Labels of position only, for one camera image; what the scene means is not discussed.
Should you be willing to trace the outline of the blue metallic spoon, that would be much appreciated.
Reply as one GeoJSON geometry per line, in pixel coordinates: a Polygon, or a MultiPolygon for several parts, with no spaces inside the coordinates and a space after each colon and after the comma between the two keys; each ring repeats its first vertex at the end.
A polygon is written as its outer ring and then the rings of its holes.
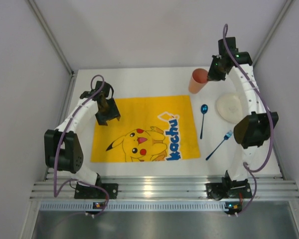
{"type": "Polygon", "coordinates": [[[207,114],[207,112],[208,112],[208,105],[207,104],[203,104],[201,106],[202,124],[201,124],[201,131],[200,131],[200,139],[203,138],[204,118],[205,118],[205,115],[207,114]]]}

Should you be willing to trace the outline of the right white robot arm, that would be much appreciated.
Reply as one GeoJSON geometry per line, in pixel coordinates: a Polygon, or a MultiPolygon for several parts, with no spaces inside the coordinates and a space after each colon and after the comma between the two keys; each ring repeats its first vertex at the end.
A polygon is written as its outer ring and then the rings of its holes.
{"type": "Polygon", "coordinates": [[[236,89],[233,97],[241,110],[233,129],[238,146],[223,178],[229,188],[236,188],[247,183],[248,166],[265,141],[270,142],[269,151],[272,151],[273,132],[279,116],[269,110],[260,96],[250,54],[238,50],[235,37],[220,39],[218,51],[218,55],[212,57],[207,79],[218,82],[229,78],[236,89]]]}

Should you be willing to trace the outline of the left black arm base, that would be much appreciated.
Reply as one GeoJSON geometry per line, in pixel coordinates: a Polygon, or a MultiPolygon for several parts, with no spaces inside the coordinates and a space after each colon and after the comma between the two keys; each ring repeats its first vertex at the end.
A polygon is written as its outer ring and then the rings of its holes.
{"type": "Polygon", "coordinates": [[[76,185],[76,191],[74,194],[75,199],[116,199],[118,195],[119,185],[117,183],[103,183],[101,185],[109,196],[106,196],[105,192],[94,187],[76,185]]]}

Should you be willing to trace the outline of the orange plastic cup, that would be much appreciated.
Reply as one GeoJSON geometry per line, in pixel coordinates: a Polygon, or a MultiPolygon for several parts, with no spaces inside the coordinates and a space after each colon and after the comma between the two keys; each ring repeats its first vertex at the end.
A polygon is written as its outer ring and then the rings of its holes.
{"type": "Polygon", "coordinates": [[[188,90],[192,94],[197,94],[208,83],[208,71],[197,68],[192,72],[188,90]]]}

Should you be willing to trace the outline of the aluminium mounting rail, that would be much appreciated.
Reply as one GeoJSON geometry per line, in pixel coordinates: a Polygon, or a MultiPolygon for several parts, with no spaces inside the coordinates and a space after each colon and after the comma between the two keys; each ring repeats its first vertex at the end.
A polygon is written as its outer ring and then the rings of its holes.
{"type": "MultiPolygon", "coordinates": [[[[142,176],[142,177],[103,177],[104,183],[117,183],[117,199],[160,200],[186,199],[198,200],[207,197],[206,184],[218,183],[217,177],[204,176],[142,176]]],[[[293,180],[279,177],[257,178],[258,201],[299,200],[299,190],[293,180]]]]}

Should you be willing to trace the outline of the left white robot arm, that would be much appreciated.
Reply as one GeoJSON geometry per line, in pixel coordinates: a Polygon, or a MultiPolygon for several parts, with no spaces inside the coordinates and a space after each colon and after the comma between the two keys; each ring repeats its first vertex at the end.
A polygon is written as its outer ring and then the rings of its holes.
{"type": "Polygon", "coordinates": [[[75,179],[90,185],[100,185],[99,174],[84,165],[84,155],[78,134],[90,119],[95,118],[99,126],[106,126],[108,121],[121,115],[113,98],[113,87],[101,80],[95,84],[91,80],[91,90],[84,91],[74,110],[55,129],[44,134],[45,164],[55,171],[70,172],[75,179]]]}

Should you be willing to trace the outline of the blue metallic fork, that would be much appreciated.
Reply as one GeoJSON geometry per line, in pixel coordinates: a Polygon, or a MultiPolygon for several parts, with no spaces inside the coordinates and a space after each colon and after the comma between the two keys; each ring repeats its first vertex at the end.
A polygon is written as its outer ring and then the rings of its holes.
{"type": "Polygon", "coordinates": [[[215,151],[221,146],[222,143],[227,141],[233,135],[233,131],[229,130],[223,137],[222,141],[215,147],[215,149],[206,157],[206,161],[208,161],[211,156],[215,153],[215,151]]]}

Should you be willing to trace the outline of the yellow Pikachu cloth placemat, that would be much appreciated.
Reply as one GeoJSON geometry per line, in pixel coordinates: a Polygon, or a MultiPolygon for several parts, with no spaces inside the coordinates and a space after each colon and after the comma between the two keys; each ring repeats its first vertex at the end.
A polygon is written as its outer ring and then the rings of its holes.
{"type": "Polygon", "coordinates": [[[95,125],[91,162],[127,163],[200,157],[188,95],[115,100],[121,117],[95,125]]]}

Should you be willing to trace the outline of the cream round plate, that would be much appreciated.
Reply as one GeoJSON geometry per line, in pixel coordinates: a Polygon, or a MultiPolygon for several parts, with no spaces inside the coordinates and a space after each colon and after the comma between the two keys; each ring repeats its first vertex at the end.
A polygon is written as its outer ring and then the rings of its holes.
{"type": "Polygon", "coordinates": [[[243,108],[237,93],[225,93],[216,101],[218,114],[227,122],[237,124],[243,119],[243,108]]]}

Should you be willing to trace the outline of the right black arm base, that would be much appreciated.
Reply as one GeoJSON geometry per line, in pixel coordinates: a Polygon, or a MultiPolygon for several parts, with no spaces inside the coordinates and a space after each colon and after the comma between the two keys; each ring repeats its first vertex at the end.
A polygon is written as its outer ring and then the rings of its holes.
{"type": "Polygon", "coordinates": [[[208,199],[217,201],[222,199],[250,199],[252,197],[251,187],[247,179],[232,181],[228,175],[222,177],[220,183],[207,183],[206,193],[208,199]]]}

